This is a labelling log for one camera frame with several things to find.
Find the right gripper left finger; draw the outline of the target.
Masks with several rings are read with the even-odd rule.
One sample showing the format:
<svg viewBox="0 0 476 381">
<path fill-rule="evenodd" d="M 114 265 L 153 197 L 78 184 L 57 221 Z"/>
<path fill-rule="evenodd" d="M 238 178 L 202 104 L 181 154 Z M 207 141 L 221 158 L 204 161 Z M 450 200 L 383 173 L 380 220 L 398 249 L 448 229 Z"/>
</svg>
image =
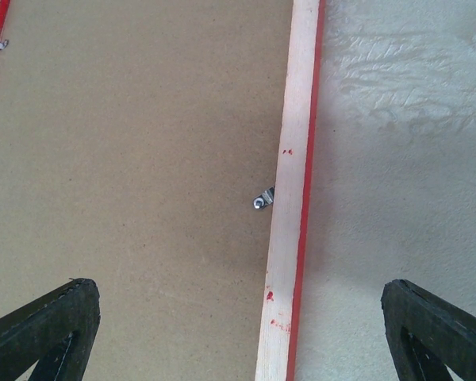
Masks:
<svg viewBox="0 0 476 381">
<path fill-rule="evenodd" d="M 0 380 L 81 380 L 100 324 L 92 279 L 73 279 L 0 318 Z"/>
</svg>

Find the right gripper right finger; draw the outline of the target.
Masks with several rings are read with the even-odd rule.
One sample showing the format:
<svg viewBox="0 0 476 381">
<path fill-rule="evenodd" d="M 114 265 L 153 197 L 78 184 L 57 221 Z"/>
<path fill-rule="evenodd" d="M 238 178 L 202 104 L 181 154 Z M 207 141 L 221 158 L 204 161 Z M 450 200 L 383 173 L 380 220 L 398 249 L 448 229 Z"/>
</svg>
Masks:
<svg viewBox="0 0 476 381">
<path fill-rule="evenodd" d="M 476 317 L 407 279 L 384 286 L 386 339 L 400 380 L 476 380 Z"/>
</svg>

